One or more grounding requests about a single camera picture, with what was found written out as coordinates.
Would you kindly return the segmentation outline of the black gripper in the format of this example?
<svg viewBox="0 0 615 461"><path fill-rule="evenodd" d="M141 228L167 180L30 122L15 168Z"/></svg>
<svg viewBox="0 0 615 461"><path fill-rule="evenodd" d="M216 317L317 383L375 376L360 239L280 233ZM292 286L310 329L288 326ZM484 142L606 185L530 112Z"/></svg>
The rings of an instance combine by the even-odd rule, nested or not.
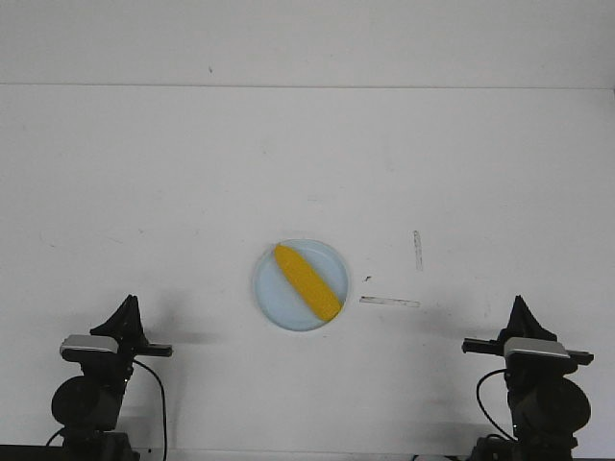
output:
<svg viewBox="0 0 615 461"><path fill-rule="evenodd" d="M128 295L106 322L89 332L98 346L88 360L94 370L125 370L138 356L168 358L173 354L171 345L151 343L142 334L135 295Z"/></svg>
<svg viewBox="0 0 615 461"><path fill-rule="evenodd" d="M578 366L589 366L594 361L591 352L567 350L569 359L553 359L537 355L513 355L510 359L504 358L504 343L510 338L529 338L545 341L558 341L557 336L543 328L529 310L521 295L514 299L508 323L497 339L482 340L465 338L461 349L464 353L497 355L504 359L506 367L512 369L546 369L546 370L576 370Z"/></svg>

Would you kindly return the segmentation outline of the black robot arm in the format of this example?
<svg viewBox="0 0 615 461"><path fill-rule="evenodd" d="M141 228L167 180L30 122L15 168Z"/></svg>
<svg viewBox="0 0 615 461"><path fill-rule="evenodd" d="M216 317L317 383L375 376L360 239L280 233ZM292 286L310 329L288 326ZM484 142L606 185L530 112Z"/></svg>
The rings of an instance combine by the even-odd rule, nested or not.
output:
<svg viewBox="0 0 615 461"><path fill-rule="evenodd" d="M141 322L138 297L128 295L109 319L88 334L70 334L60 345L63 360L80 365L81 373L66 380L51 402L61 425L61 448L70 460L138 460L129 436L116 426L135 367L148 372L160 388L162 458L168 456L166 395L159 375L138 360L172 356L170 345L150 342Z"/></svg>
<svg viewBox="0 0 615 461"><path fill-rule="evenodd" d="M480 437L471 460L571 460L578 445L575 433L586 426L591 405L586 394L567 378L594 360L590 352L566 349L543 328L524 299L515 297L508 323L497 338L466 338L461 349L500 356L505 366L479 379L475 397L487 421L498 431ZM501 374L506 386L512 431L496 424L481 402L480 389Z"/></svg>

